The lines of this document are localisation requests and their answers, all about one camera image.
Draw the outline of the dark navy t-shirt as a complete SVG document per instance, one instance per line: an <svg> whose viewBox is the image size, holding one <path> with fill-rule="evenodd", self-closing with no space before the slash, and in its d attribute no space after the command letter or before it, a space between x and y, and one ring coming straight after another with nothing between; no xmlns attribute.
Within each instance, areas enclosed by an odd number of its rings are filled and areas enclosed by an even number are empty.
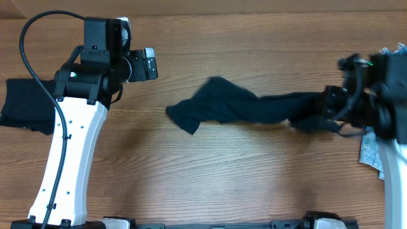
<svg viewBox="0 0 407 229"><path fill-rule="evenodd" d="M295 92L257 97L247 89L216 76L210 77L193 95L167 106L168 117L181 129L194 134L203 121L219 123L277 124L288 120L306 133L337 133L340 126L317 113L319 92Z"/></svg>

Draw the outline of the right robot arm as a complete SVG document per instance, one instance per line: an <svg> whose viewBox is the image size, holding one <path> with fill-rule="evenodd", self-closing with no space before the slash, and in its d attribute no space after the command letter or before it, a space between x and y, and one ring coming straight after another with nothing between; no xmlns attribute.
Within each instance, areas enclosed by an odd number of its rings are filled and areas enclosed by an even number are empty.
<svg viewBox="0 0 407 229"><path fill-rule="evenodd" d="M338 61L343 85L328 85L307 131L371 127L385 176L385 227L406 228L406 56L353 54Z"/></svg>

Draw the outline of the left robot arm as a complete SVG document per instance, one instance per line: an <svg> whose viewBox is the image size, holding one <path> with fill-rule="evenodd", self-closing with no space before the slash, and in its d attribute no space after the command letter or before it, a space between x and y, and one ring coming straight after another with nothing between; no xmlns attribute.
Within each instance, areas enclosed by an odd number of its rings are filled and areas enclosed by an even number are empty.
<svg viewBox="0 0 407 229"><path fill-rule="evenodd" d="M45 174L26 219L11 229L131 229L132 219L87 218L86 194L97 138L112 103L126 83L158 77L153 48L131 50L130 20L84 18L84 43L55 73L50 99L55 126Z"/></svg>

